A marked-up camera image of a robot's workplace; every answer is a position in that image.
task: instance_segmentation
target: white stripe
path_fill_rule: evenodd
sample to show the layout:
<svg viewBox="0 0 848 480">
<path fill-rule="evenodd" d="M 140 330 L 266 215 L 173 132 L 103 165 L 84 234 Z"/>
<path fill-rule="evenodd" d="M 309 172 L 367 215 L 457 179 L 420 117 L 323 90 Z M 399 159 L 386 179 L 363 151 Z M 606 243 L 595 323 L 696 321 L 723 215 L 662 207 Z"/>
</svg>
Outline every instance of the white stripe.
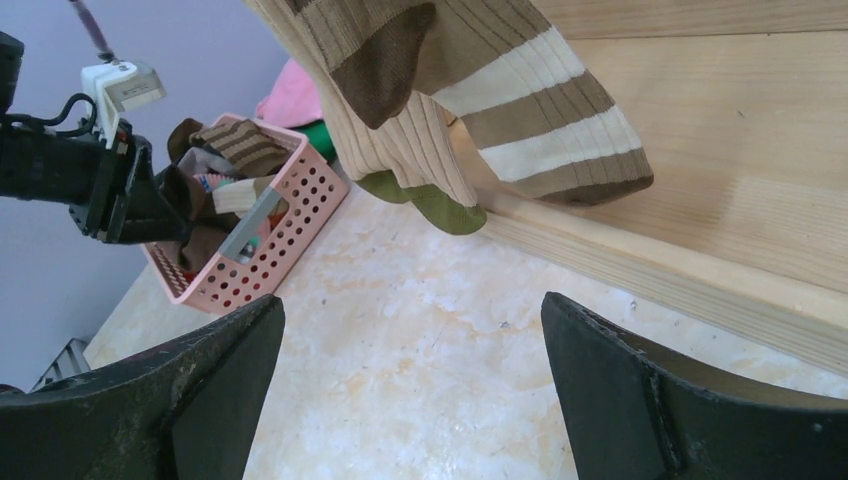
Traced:
<svg viewBox="0 0 848 480">
<path fill-rule="evenodd" d="M 596 142 L 587 141 L 594 138 Z M 563 165 L 640 148 L 618 106 L 543 135 L 480 150 L 501 181 L 515 182 Z"/>
<path fill-rule="evenodd" d="M 462 117 L 565 83 L 585 71 L 583 62 L 551 27 L 467 78 L 439 90 L 433 99 Z"/>
</svg>

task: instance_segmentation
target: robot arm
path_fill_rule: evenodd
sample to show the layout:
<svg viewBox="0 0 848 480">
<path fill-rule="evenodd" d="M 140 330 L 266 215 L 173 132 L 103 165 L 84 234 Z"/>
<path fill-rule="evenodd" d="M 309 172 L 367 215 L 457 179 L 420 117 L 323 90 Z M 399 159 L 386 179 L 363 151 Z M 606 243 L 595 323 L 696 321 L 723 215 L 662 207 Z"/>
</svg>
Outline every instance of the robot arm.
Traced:
<svg viewBox="0 0 848 480">
<path fill-rule="evenodd" d="M 23 43 L 0 32 L 0 196 L 68 205 L 80 232 L 104 243 L 186 241 L 188 212 L 175 206 L 188 192 L 165 181 L 171 169 L 153 174 L 150 142 L 118 117 L 164 95 L 155 72 L 111 56 L 83 70 L 86 93 L 40 119 L 8 113 L 23 53 Z M 89 104 L 79 128 L 53 130 L 78 101 Z"/>
</svg>

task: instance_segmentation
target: white marble table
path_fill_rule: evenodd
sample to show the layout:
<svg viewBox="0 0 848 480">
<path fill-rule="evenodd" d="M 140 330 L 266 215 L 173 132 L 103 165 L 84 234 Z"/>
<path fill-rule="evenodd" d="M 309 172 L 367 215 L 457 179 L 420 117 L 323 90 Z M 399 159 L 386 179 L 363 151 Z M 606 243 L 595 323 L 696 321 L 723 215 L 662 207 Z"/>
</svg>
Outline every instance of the white marble table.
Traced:
<svg viewBox="0 0 848 480">
<path fill-rule="evenodd" d="M 844 377 L 354 188 L 277 291 L 286 331 L 245 479 L 577 478 L 549 290 L 731 372 L 848 398 Z M 106 365 L 212 319 L 148 269 L 85 354 Z"/>
</svg>

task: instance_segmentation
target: wooden board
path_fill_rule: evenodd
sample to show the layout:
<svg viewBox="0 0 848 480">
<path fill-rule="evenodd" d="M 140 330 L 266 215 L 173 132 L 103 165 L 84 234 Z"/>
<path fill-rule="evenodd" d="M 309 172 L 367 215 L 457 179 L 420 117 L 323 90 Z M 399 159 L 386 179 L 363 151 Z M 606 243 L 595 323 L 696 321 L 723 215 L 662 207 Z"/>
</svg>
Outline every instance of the wooden board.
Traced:
<svg viewBox="0 0 848 480">
<path fill-rule="evenodd" d="M 566 39 L 848 29 L 844 0 L 531 0 Z"/>
<path fill-rule="evenodd" d="M 517 199 L 458 125 L 485 232 L 848 373 L 848 32 L 573 44 L 656 183 L 588 210 Z"/>
</svg>

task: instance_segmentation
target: gray wall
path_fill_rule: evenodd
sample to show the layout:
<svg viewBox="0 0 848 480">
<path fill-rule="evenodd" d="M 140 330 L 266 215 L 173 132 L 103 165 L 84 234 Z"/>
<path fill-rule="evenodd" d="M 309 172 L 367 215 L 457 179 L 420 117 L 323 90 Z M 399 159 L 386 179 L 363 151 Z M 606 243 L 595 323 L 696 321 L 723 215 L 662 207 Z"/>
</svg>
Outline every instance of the gray wall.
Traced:
<svg viewBox="0 0 848 480">
<path fill-rule="evenodd" d="M 239 0 L 87 5 L 115 52 L 145 61 L 164 82 L 168 97 L 126 114 L 153 142 L 157 170 L 180 120 L 252 115 L 287 58 Z M 80 68 L 98 63 L 64 0 L 0 0 L 0 30 L 26 44 L 12 112 L 56 115 L 80 90 Z M 71 337 L 97 332 L 145 260 L 138 246 L 83 238 L 61 205 L 0 198 L 0 221 L 0 383 L 29 390 Z"/>
</svg>

